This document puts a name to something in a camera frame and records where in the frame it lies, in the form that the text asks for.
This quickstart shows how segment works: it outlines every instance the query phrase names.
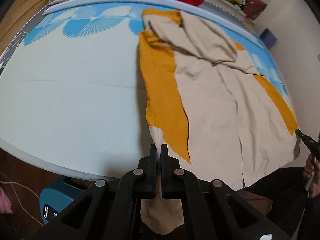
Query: person's hand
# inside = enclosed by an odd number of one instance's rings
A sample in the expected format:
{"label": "person's hand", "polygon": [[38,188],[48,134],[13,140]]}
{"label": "person's hand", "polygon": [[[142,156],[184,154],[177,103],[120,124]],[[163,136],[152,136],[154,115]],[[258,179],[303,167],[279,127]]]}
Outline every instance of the person's hand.
{"label": "person's hand", "polygon": [[315,175],[313,181],[310,185],[309,197],[315,197],[320,194],[320,162],[312,154],[309,155],[306,160],[306,166],[304,166],[304,171],[302,173],[303,177],[310,178]]}

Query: yellow and beige garment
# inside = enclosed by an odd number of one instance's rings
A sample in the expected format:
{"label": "yellow and beige garment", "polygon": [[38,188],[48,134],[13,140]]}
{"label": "yellow and beige garment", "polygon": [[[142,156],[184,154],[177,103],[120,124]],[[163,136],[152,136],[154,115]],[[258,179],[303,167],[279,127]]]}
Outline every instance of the yellow and beige garment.
{"label": "yellow and beige garment", "polygon": [[[295,118],[241,44],[183,11],[145,9],[142,16],[140,68],[158,152],[167,143],[182,168],[233,190],[297,157]],[[141,209],[159,234],[183,224],[180,201],[166,201],[158,196]]]}

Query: black sleeve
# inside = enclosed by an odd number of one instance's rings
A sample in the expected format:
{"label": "black sleeve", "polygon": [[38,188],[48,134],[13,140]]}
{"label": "black sleeve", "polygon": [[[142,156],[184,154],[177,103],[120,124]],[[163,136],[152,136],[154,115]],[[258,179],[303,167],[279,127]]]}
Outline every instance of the black sleeve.
{"label": "black sleeve", "polygon": [[320,196],[308,198],[297,240],[320,237]]}

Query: pink cloth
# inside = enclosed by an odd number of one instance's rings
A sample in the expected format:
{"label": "pink cloth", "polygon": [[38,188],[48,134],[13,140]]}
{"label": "pink cloth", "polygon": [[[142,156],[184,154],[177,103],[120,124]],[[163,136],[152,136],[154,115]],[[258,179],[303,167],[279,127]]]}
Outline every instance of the pink cloth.
{"label": "pink cloth", "polygon": [[6,193],[0,186],[0,213],[1,214],[12,214],[11,202],[7,197]]}

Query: teal machine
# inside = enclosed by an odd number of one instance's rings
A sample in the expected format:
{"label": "teal machine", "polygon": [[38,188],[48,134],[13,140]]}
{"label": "teal machine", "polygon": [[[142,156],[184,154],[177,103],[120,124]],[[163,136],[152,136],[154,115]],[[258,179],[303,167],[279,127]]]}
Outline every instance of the teal machine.
{"label": "teal machine", "polygon": [[72,185],[69,177],[60,176],[40,194],[40,212],[44,224],[60,213],[75,198],[77,198],[84,188]]}

